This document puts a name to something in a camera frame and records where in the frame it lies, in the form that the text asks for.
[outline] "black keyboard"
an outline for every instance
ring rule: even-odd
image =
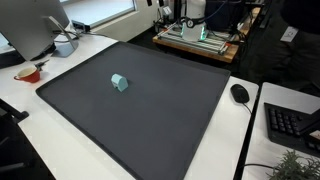
[[[320,110],[310,115],[268,103],[264,107],[272,142],[320,157],[320,141],[309,136],[320,129]]]

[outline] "mug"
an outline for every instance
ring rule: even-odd
[[[29,67],[21,70],[18,75],[14,77],[14,79],[35,83],[40,80],[40,72],[36,67]]]

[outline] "window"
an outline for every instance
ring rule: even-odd
[[[91,28],[135,10],[133,0],[60,0],[70,20]]]

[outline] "white desk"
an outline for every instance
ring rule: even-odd
[[[319,109],[320,98],[270,83],[263,84],[246,164],[258,163],[268,166],[276,166],[280,162],[279,160],[282,157],[282,154],[284,154],[287,150],[292,149],[278,145],[269,140],[263,105],[264,102],[311,114]],[[303,157],[310,157],[302,152],[297,151],[297,153]],[[266,173],[272,174],[272,169],[257,166],[247,166],[244,168],[242,179],[268,179]]]
[[[134,179],[35,94],[45,82],[115,42],[98,36],[81,38],[79,48],[69,58],[50,57],[41,72],[41,80],[35,84],[13,80],[20,69],[33,63],[0,70],[0,97],[19,111],[29,112],[30,116],[19,126],[56,179]],[[258,86],[231,77],[185,179],[233,178],[250,118],[248,110],[231,96],[230,87],[235,83],[247,88],[251,99],[248,106],[252,109]]]

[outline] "wall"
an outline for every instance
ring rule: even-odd
[[[157,0],[152,0],[148,7],[146,0],[136,0],[137,11],[124,15],[116,20],[102,24],[92,32],[104,34],[119,41],[128,41],[146,31],[157,19]]]

